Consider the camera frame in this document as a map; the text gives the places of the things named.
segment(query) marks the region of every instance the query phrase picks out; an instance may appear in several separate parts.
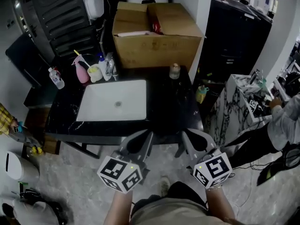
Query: white sink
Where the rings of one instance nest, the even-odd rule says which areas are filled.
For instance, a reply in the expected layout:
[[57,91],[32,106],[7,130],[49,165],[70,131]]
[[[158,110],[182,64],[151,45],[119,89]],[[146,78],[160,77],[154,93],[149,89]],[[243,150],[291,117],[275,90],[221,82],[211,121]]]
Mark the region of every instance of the white sink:
[[93,84],[86,87],[77,121],[129,121],[146,118],[146,81]]

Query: white lid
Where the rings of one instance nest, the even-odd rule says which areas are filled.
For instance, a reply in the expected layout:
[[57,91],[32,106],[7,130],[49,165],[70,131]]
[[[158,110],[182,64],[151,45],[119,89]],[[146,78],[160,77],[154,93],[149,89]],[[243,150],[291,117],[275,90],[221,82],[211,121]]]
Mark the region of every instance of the white lid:
[[20,180],[23,175],[23,167],[21,165],[20,159],[16,154],[12,152],[7,152],[6,158],[6,173],[9,177],[14,180]]

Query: hand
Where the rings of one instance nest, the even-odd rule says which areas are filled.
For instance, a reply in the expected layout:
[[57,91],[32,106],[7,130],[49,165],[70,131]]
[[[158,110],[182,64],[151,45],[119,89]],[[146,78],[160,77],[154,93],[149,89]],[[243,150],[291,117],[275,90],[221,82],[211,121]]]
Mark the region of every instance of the hand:
[[281,106],[282,105],[282,101],[280,98],[276,97],[274,98],[271,102],[270,102],[270,108],[273,109],[274,107],[276,107],[277,105]]
[[10,123],[10,126],[12,128],[17,128],[19,126],[18,121],[16,119],[13,119]]

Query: sink drain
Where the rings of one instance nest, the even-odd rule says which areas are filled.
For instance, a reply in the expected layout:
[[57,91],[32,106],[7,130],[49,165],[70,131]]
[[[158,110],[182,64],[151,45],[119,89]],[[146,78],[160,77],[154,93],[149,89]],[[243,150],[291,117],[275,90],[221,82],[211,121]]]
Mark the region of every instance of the sink drain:
[[118,101],[114,104],[115,107],[121,107],[122,106],[122,102]]

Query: black pants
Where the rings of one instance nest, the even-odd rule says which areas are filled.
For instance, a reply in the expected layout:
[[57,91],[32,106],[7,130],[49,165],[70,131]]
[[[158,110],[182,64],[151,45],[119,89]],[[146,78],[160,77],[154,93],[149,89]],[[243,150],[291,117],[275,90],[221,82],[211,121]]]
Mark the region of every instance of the black pants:
[[229,162],[232,168],[253,162],[269,153],[278,152],[274,148],[269,138],[268,124],[260,129],[245,132],[235,141],[226,145],[226,147],[240,144],[246,140],[248,141],[245,142],[241,146],[241,148],[232,157],[229,158]]
[[[193,190],[191,189],[188,185],[182,183],[182,182],[175,182],[174,184],[171,185],[167,196],[169,198],[179,198],[179,199],[189,199],[195,203],[200,204],[204,208],[206,208],[205,202],[201,199],[201,197]],[[138,201],[135,206],[132,209],[131,216],[134,215],[136,211],[141,209],[142,207],[156,202],[160,199],[163,199],[163,197],[158,196],[158,195],[151,195],[148,199],[142,199]]]

